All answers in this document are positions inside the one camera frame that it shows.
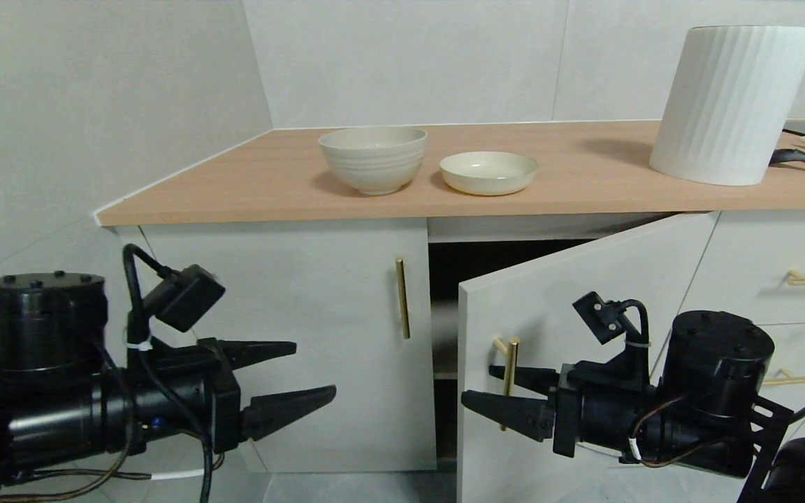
black cylindrical motor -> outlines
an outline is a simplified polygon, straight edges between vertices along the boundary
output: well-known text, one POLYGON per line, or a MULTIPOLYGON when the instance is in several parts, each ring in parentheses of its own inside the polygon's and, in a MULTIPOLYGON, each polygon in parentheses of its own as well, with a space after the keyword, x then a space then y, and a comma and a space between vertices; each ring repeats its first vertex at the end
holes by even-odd
POLYGON ((108 322, 105 278, 91 274, 0 277, 0 378, 51 379, 98 372, 108 322))
POLYGON ((718 418, 746 418, 776 350, 750 319, 727 312, 684 312, 673 320, 658 394, 718 418))

shallow dish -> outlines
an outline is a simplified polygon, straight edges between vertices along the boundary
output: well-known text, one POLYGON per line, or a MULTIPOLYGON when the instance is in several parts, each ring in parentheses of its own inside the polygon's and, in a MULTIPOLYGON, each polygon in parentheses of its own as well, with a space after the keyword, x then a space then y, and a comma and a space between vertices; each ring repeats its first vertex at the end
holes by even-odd
POLYGON ((523 191, 539 169, 536 159, 511 152, 463 152, 440 161, 443 181, 456 191, 501 196, 523 191))
POLYGON ((362 194, 396 192, 415 178, 428 134, 414 127, 357 127, 327 133, 319 146, 331 171, 362 194))

cabinet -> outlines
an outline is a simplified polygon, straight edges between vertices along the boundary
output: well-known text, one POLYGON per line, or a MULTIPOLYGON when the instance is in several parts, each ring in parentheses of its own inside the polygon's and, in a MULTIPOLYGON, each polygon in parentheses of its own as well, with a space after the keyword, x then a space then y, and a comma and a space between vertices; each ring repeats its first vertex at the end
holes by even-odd
MULTIPOLYGON (((591 290, 606 299, 645 303, 654 360, 715 220, 716 214, 678 214, 462 283, 459 393, 501 391, 501 381, 486 372, 500 363, 494 337, 521 338, 521 366, 557 369, 619 353, 622 343, 600 346, 571 307, 591 290)), ((521 389, 515 394, 531 395, 521 389)), ((556 501, 616 464, 588 449, 563 458, 549 443, 501 432, 492 421, 460 405, 458 410, 459 501, 556 501)))
POLYGON ((734 312, 757 325, 805 323, 805 284, 789 270, 805 276, 805 211, 725 211, 684 310, 734 312))
POLYGON ((424 219, 145 226, 157 260, 197 263, 226 295, 198 337, 288 340, 297 354, 238 370, 243 399, 326 384, 332 404, 256 442, 269 472, 435 468, 424 219), (411 338, 403 338, 403 259, 411 338))

bowl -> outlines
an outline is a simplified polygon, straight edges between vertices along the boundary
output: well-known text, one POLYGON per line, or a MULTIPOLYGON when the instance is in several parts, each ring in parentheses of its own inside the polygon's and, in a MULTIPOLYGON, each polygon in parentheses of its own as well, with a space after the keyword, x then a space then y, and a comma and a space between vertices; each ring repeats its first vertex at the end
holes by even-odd
POLYGON ((390 194, 411 182, 427 144, 427 131, 413 127, 358 127, 319 138, 333 174, 368 195, 390 194))
POLYGON ((501 196, 523 191, 539 163, 511 152, 464 152, 440 161, 443 181, 456 191, 479 196, 501 196))

wooden countertop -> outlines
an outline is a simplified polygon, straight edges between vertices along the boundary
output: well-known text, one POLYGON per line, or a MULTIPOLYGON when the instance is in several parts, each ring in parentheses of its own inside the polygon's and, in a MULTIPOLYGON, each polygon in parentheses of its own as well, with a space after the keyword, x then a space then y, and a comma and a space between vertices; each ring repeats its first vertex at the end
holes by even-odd
MULTIPOLYGON (((490 214, 805 210, 805 165, 770 168, 763 183, 723 187, 648 168, 658 122, 427 126, 418 175, 396 194, 367 197, 328 171, 317 130, 271 131, 98 213, 103 226, 265 220, 385 219, 490 214), (451 190, 444 156, 507 150, 539 172, 524 191, 478 197, 451 190)), ((782 146, 799 147, 783 134, 782 146)))

